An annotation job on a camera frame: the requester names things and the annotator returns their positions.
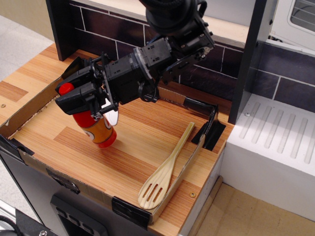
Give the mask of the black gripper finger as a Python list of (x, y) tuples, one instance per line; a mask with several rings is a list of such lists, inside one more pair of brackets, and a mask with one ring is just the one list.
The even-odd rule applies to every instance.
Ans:
[(84, 59), (81, 57), (76, 57), (76, 59), (68, 66), (68, 68), (61, 75), (64, 82), (68, 80), (69, 77), (75, 75), (75, 83), (87, 83), (91, 79), (91, 67), (92, 59)]
[(68, 115), (90, 111), (91, 115), (99, 113), (105, 104), (105, 95), (96, 84), (88, 82), (77, 88), (72, 83), (62, 84), (56, 104)]

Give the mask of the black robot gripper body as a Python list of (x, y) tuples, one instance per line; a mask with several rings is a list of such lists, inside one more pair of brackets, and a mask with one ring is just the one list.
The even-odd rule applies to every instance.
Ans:
[(117, 111), (137, 98), (145, 102), (154, 101), (154, 80), (149, 74), (140, 51), (135, 51), (117, 61), (111, 62), (105, 54), (88, 60), (94, 76), (104, 85), (104, 96), (110, 105), (102, 108), (102, 114)]

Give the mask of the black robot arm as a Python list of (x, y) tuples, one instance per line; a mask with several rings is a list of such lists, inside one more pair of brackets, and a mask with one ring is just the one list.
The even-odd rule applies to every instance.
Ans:
[(98, 118), (137, 98), (158, 99), (158, 84), (176, 79), (185, 67), (214, 48), (203, 21), (204, 0), (144, 0), (146, 19), (157, 35), (144, 47), (112, 61), (106, 54), (77, 58), (56, 87), (56, 104), (69, 115), (89, 111)]

